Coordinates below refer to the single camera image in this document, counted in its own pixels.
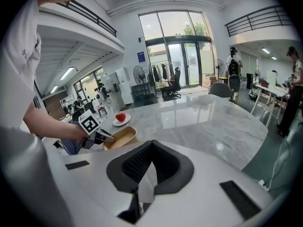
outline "tree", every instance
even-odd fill
[[[196,35],[206,36],[206,29],[202,23],[194,24],[194,28],[195,28]],[[193,30],[190,25],[186,25],[185,28],[183,29],[183,31],[184,31],[185,35],[194,35]],[[195,44],[186,44],[186,46],[195,46]],[[200,50],[202,50],[204,46],[205,46],[205,43],[204,44],[200,43],[200,46],[199,46]]]

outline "railing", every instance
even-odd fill
[[[108,32],[110,32],[114,37],[116,36],[117,31],[109,25],[106,21],[104,21],[102,18],[100,18],[97,14],[95,14],[93,11],[89,10],[82,4],[78,3],[75,0],[71,0],[69,2],[59,2],[57,3],[67,9],[70,9],[78,14],[81,14],[82,16],[88,18],[89,20],[93,21],[95,24],[99,25],[100,27],[104,28]]]
[[[263,8],[226,24],[229,37],[243,32],[272,26],[293,25],[281,6]]]

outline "black cable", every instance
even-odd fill
[[[278,190],[278,189],[283,188],[283,187],[286,187],[286,186],[288,186],[288,185],[289,185],[289,183],[288,183],[288,184],[284,184],[284,185],[282,185],[282,186],[280,186],[280,187],[277,187],[277,188],[269,189],[268,192],[270,192],[270,191],[272,191],[272,190]]]
[[[74,149],[75,149],[75,154],[76,154],[76,145],[75,145],[75,141],[71,140],[72,144],[74,145]]]
[[[288,156],[287,156],[287,158],[282,162],[282,164],[281,164],[281,166],[280,166],[278,172],[277,172],[275,175],[273,175],[273,177],[269,178],[269,179],[263,184],[263,186],[265,186],[271,179],[273,179],[275,176],[277,176],[277,175],[279,174],[280,170],[281,170],[282,167],[283,167],[284,162],[289,158],[289,155],[290,155],[290,147],[289,147],[289,144],[288,144],[287,140],[284,140],[284,141],[286,142],[286,145],[287,145],[287,147],[288,147]]]

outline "black slot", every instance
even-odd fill
[[[244,220],[250,219],[261,211],[261,209],[246,195],[244,191],[242,191],[242,189],[234,181],[220,183],[220,186],[223,188]]]
[[[72,170],[72,169],[76,169],[76,168],[87,166],[87,165],[89,165],[89,163],[87,161],[79,161],[79,162],[75,162],[75,163],[66,164],[65,166],[66,166],[67,170]]]

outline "person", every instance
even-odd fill
[[[227,61],[226,61],[227,66],[229,66],[231,61],[234,60],[235,62],[237,62],[240,65],[240,68],[243,68],[243,63],[242,63],[241,57],[237,54],[238,51],[236,50],[236,48],[232,46],[230,48],[230,52],[231,52],[231,54],[227,57]],[[235,104],[238,104],[238,99],[239,99],[239,92],[235,92],[233,94],[233,101]]]
[[[65,101],[65,99],[64,99],[63,102],[62,102],[62,106],[63,106],[63,110],[64,110],[65,115],[67,115],[67,114],[68,114],[68,108],[67,108],[67,106],[66,106],[66,101]]]
[[[107,90],[102,82],[99,83],[98,89],[99,91],[101,90],[104,95],[104,99],[106,100],[109,97],[108,94],[111,92],[111,90]]]
[[[298,52],[293,46],[290,46],[286,55],[289,56],[294,62],[294,79],[289,89],[290,97],[287,101],[287,106],[283,118],[281,120],[281,123],[277,125],[278,134],[282,137],[288,135],[289,128],[296,116],[297,109],[303,95],[303,64],[299,59]]]
[[[16,78],[14,84],[6,81],[7,86],[15,89],[14,97],[0,103],[6,115],[11,113],[10,102],[23,97],[23,109],[15,113],[13,119],[0,113],[0,125],[4,127],[19,126],[21,130],[35,135],[57,139],[79,140],[87,133],[79,125],[58,121],[35,108],[32,103],[34,77],[41,57],[41,38],[37,33],[38,7],[45,3],[57,3],[69,0],[28,0],[11,23],[0,47],[1,79]]]
[[[74,102],[74,110],[77,111],[79,109],[83,109],[82,113],[84,113],[84,106],[82,105],[81,99],[81,96],[77,97],[77,100]]]

